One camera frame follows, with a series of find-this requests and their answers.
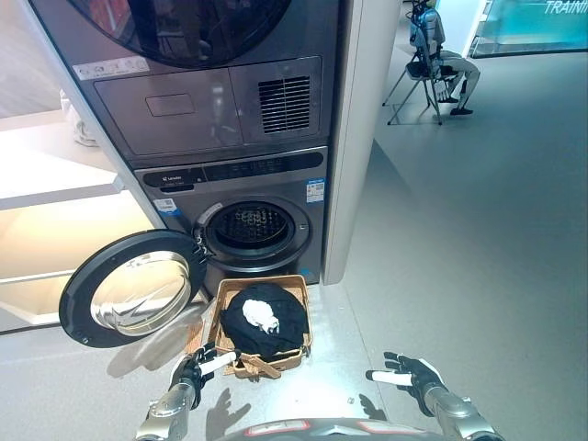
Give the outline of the black and white right hand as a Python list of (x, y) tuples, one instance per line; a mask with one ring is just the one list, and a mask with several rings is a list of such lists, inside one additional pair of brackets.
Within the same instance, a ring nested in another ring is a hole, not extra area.
[(411, 358), (404, 354), (384, 352), (386, 370), (367, 370), (367, 380), (386, 383), (406, 391), (417, 403), (424, 407), (424, 395), (429, 385), (442, 385), (438, 372), (421, 358)]

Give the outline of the black and white left hand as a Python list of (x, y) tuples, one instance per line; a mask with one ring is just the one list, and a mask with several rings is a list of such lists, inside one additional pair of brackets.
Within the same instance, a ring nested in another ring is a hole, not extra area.
[(194, 389), (201, 389), (214, 376), (214, 373), (239, 360), (241, 351), (218, 352), (213, 343), (201, 346), (194, 353), (183, 356), (173, 369), (169, 389), (176, 384), (191, 384)]

